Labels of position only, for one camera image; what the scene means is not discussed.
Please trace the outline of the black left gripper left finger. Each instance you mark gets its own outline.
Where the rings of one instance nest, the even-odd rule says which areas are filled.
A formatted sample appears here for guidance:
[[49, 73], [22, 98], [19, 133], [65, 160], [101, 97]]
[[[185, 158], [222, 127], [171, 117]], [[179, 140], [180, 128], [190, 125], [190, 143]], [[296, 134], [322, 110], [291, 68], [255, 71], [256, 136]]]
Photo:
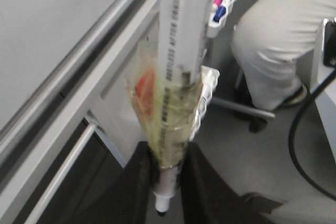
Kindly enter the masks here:
[[39, 223], [145, 223], [150, 191], [151, 156], [139, 142], [125, 168], [105, 150], [100, 159], [80, 155]]

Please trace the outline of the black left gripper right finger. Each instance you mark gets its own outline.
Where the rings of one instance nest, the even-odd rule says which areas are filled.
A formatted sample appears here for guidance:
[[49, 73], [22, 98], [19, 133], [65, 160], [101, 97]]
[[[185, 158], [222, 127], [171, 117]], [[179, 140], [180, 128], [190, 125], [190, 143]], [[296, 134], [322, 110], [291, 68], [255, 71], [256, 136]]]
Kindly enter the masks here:
[[184, 223], [272, 223], [225, 183], [194, 142], [187, 147], [180, 187]]

